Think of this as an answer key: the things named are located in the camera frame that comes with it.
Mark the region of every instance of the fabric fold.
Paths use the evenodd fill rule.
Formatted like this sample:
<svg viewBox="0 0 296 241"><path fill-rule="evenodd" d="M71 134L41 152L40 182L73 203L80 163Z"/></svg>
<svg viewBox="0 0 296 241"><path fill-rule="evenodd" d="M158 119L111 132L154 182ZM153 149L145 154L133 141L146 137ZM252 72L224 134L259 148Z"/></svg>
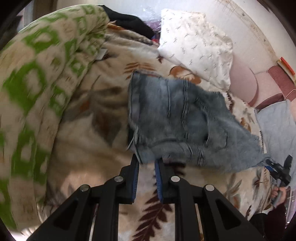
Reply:
<svg viewBox="0 0 296 241"><path fill-rule="evenodd" d="M259 138L235 120L223 96L186 80L134 72L129 122L141 163L163 158L239 172L264 158Z"/></svg>

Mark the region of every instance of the leaf pattern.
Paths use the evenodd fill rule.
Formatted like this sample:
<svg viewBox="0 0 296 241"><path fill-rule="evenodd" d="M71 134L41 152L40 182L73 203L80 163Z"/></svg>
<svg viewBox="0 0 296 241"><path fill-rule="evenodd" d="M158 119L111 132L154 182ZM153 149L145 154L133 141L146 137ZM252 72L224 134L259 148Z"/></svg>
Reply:
<svg viewBox="0 0 296 241"><path fill-rule="evenodd" d="M172 167L176 175L185 175L185 173L181 170L185 167L185 164L169 163L165 165ZM168 220L166 212L173 211L169 204L162 204L159 201L157 190L153 192L153 197L151 197L145 203L145 205L149 205L149 207L143 210L145 214L139 219L139 221L141 221L142 223L136 229L136 233L133 235L132 241L150 241L151 237L155 237L155 229L159 230L162 228L159 221L162 221L164 223L167 222Z"/></svg>
<svg viewBox="0 0 296 241"><path fill-rule="evenodd" d="M267 189L268 188L268 184L269 184L269 172L266 168L263 169L263 184L264 184L264 187Z"/></svg>
<svg viewBox="0 0 296 241"><path fill-rule="evenodd" d="M253 189L254 189L254 194L253 194L253 200L255 200L258 196L258 191L260 187L260 180L261 180L261 169L256 170L256 177L253 179Z"/></svg>
<svg viewBox="0 0 296 241"><path fill-rule="evenodd" d="M249 125L248 122L246 122L245 118L241 118L241 122L240 124L245 128L247 129L249 132L252 132L251 130L251 126Z"/></svg>
<svg viewBox="0 0 296 241"><path fill-rule="evenodd" d="M237 192L239 191L242 180L238 181L236 185L234 185L235 179L236 173L233 173L230 177L229 183L227 184L226 192L223 195L227 198L228 201L231 202L233 206L239 209L241 204L241 197L240 194L238 194Z"/></svg>
<svg viewBox="0 0 296 241"><path fill-rule="evenodd" d="M163 62L163 57L160 56L160 55L158 55L156 58L157 58L157 60L162 64L162 62Z"/></svg>
<svg viewBox="0 0 296 241"><path fill-rule="evenodd" d="M191 70L183 68L182 66L175 66L171 68L170 75L174 76L175 78L187 80L195 85L201 83L200 77L192 73Z"/></svg>
<svg viewBox="0 0 296 241"><path fill-rule="evenodd" d="M140 63L140 62L129 63L126 65L126 67L124 68L125 71L123 72L124 74L130 74L129 76L126 77L126 80L131 77L132 72L138 69L156 71L154 66L151 65L150 63Z"/></svg>
<svg viewBox="0 0 296 241"><path fill-rule="evenodd" d="M249 206L249 208L246 212L246 215L245 215L246 218L248 218L250 216L251 208L252 208L252 205Z"/></svg>
<svg viewBox="0 0 296 241"><path fill-rule="evenodd" d="M233 108L234 108L235 101L232 99L232 97L231 97L231 95L230 95L230 93L228 91L226 93L227 93L227 98L230 101L230 104L229 104L229 108L228 109L229 109L229 111L231 113L233 113Z"/></svg>

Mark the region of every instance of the pillowcase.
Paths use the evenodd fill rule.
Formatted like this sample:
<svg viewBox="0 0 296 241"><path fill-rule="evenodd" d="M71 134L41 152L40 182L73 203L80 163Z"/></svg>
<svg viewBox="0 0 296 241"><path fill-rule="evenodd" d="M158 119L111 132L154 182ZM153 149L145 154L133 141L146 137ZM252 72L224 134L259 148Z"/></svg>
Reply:
<svg viewBox="0 0 296 241"><path fill-rule="evenodd" d="M163 9L159 54L222 90L230 86L232 41L205 14Z"/></svg>

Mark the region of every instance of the bed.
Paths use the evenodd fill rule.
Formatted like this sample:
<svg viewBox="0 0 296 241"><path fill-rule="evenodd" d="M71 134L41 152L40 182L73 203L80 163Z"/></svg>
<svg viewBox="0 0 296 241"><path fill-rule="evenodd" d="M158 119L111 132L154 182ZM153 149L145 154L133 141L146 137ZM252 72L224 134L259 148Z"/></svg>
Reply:
<svg viewBox="0 0 296 241"><path fill-rule="evenodd" d="M102 48L107 53L96 60ZM127 97L134 70L221 92L237 121L262 140L254 108L163 58L157 48L109 23L93 5L46 15L9 42L0 56L0 216L8 228L33 231L80 185L101 185L130 163ZM264 167L239 173L174 168L191 184L213 184L248 220L270 203L271 177ZM119 240L174 238L174 208L162 205L155 190L153 164L142 165L135 204L120 206Z"/></svg>

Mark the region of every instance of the bedding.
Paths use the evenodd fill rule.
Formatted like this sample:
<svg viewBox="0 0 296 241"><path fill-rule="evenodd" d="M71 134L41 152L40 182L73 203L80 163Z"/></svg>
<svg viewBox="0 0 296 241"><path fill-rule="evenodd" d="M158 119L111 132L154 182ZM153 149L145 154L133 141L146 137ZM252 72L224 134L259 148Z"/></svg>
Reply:
<svg viewBox="0 0 296 241"><path fill-rule="evenodd" d="M274 103L257 114L263 140L270 157L282 166L288 155L293 157L290 187L296 187L296 123L290 112L289 100Z"/></svg>
<svg viewBox="0 0 296 241"><path fill-rule="evenodd" d="M233 59L231 39L202 13L163 9L161 21L160 55L227 91Z"/></svg>
<svg viewBox="0 0 296 241"><path fill-rule="evenodd" d="M63 110L104 42L109 19L81 5L43 16L0 55L0 216L11 229L40 223L36 203Z"/></svg>

